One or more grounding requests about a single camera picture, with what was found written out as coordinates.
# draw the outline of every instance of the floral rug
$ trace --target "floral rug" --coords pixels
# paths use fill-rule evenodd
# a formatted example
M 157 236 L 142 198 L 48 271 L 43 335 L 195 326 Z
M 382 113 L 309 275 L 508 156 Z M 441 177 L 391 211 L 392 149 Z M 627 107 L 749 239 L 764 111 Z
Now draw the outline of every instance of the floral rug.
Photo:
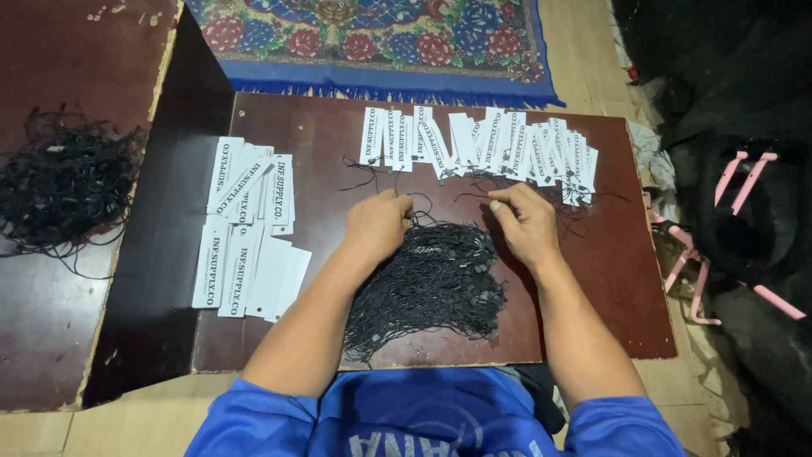
M 186 3 L 237 90 L 564 106 L 535 0 Z

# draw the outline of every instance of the person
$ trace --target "person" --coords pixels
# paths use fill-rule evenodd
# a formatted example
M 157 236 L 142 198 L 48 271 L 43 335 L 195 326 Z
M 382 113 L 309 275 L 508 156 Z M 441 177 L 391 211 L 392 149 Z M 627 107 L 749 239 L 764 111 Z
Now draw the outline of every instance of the person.
M 538 287 L 550 370 L 571 412 L 560 454 L 685 455 L 564 261 L 552 205 L 524 183 L 488 195 Z M 403 242 L 411 211 L 392 189 L 350 210 L 340 246 L 214 400 L 187 456 L 559 455 L 527 391 L 497 369 L 336 376 L 352 296 Z

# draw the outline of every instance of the hand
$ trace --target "hand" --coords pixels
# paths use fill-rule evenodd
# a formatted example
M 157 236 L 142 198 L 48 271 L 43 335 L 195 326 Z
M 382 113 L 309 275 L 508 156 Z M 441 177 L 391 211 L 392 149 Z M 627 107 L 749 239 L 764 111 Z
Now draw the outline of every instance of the hand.
M 488 197 L 507 240 L 510 251 L 530 269 L 538 272 L 548 259 L 560 259 L 558 233 L 555 230 L 555 209 L 525 183 L 508 189 L 492 190 Z M 518 217 L 511 208 L 516 208 Z
M 347 234 L 341 243 L 349 255 L 377 267 L 404 242 L 412 226 L 412 198 L 387 189 L 357 203 L 347 214 Z

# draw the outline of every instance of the worn table surface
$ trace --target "worn table surface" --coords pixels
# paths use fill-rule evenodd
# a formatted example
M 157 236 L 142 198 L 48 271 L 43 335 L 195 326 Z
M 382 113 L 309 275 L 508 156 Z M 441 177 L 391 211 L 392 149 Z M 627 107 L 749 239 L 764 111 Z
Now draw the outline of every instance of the worn table surface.
M 123 132 L 149 129 L 176 12 L 173 0 L 5 2 L 0 151 L 25 144 L 34 107 L 63 102 Z M 84 250 L 79 269 L 105 276 L 116 250 Z M 108 288 L 42 255 L 0 259 L 0 411 L 76 407 Z
M 358 102 L 326 98 L 237 94 L 231 135 L 259 145 L 272 145 L 294 157 L 296 193 L 293 246 L 313 252 L 304 285 L 307 285 L 344 234 L 344 217 L 353 204 L 375 193 L 374 184 L 338 192 L 369 179 L 370 174 L 342 164 L 345 154 L 357 158 L 361 148 L 364 108 L 386 107 L 411 111 L 412 105 Z M 434 107 L 434 118 L 450 140 L 447 114 L 466 112 L 475 120 L 485 110 Z M 676 356 L 663 283 L 646 222 L 637 170 L 625 121 L 620 118 L 557 115 L 570 129 L 586 136 L 600 151 L 596 187 L 599 193 L 590 215 L 579 228 L 583 237 L 569 233 L 559 221 L 564 257 L 609 329 L 633 358 Z M 550 117 L 529 111 L 528 124 Z M 474 220 L 494 229 L 484 198 L 463 197 L 472 192 L 471 178 L 452 177 L 438 185 L 429 164 L 415 164 L 413 173 L 402 173 L 400 193 L 421 192 L 434 207 L 438 220 Z M 392 187 L 395 176 L 380 175 L 380 189 Z M 427 210 L 428 201 L 416 195 L 415 209 Z M 499 313 L 499 339 L 470 341 L 450 330 L 420 332 L 389 342 L 371 361 L 374 368 L 420 365 L 484 365 L 544 360 L 543 338 L 535 286 L 527 270 L 510 254 L 503 238 L 494 233 L 501 260 L 491 272 L 508 279 L 507 304 Z M 257 318 L 218 318 L 203 311 L 197 333 L 193 367 L 201 372 L 239 370 L 256 348 L 270 324 Z M 342 368 L 365 365 L 343 361 Z

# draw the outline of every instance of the pink metal frame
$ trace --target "pink metal frame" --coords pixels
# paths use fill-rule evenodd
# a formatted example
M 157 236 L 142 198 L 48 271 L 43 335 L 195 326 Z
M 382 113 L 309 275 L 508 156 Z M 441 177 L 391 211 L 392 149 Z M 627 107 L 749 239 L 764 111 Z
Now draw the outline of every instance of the pink metal frame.
M 714 205 L 719 204 L 719 199 L 722 198 L 722 194 L 724 190 L 730 184 L 730 179 L 733 176 L 733 173 L 736 172 L 736 167 L 739 166 L 739 163 L 743 160 L 747 159 L 747 153 L 739 151 L 736 153 L 736 158 L 731 160 L 727 167 L 725 167 L 724 172 L 722 173 L 722 177 L 719 179 L 719 183 L 716 185 L 716 196 L 714 200 Z M 732 209 L 733 214 L 738 214 L 739 210 L 741 209 L 741 205 L 744 204 L 747 196 L 750 194 L 750 190 L 753 189 L 753 185 L 755 184 L 758 176 L 761 175 L 764 166 L 767 162 L 771 162 L 773 160 L 778 159 L 778 155 L 773 153 L 764 153 L 762 154 L 761 158 L 756 162 L 753 166 L 753 170 L 747 176 L 745 183 L 741 186 L 739 190 L 739 194 L 736 196 L 736 199 L 733 200 Z M 649 220 L 652 222 L 664 222 L 666 219 L 662 217 L 657 211 L 653 209 L 648 210 Z M 711 261 L 706 258 L 705 256 L 699 254 L 699 251 L 693 246 L 693 238 L 691 238 L 690 233 L 685 232 L 682 228 L 679 228 L 676 225 L 671 226 L 668 229 L 668 232 L 677 240 L 682 242 L 685 245 L 685 250 L 682 251 L 680 257 L 676 260 L 674 264 L 674 268 L 672 268 L 671 272 L 668 273 L 668 278 L 665 281 L 665 291 L 668 293 L 668 290 L 674 285 L 676 282 L 676 277 L 682 271 L 682 268 L 685 267 L 685 264 L 688 262 L 689 259 L 694 259 L 698 261 L 701 266 L 699 268 L 699 277 L 697 278 L 697 284 L 693 291 L 693 299 L 691 300 L 691 320 L 696 322 L 697 324 L 713 324 L 719 325 L 722 324 L 721 320 L 718 319 L 705 319 L 699 317 L 699 303 L 702 300 L 702 291 L 705 289 L 705 282 L 707 281 L 708 277 L 708 270 L 711 267 Z M 753 287 L 753 291 L 765 298 L 768 302 L 772 303 L 774 306 L 779 308 L 781 311 L 787 313 L 790 317 L 795 320 L 798 320 L 802 317 L 805 317 L 806 314 L 795 308 L 793 305 L 790 305 L 788 302 L 783 300 L 778 295 L 772 293 L 768 288 L 764 287 L 763 285 L 757 285 Z

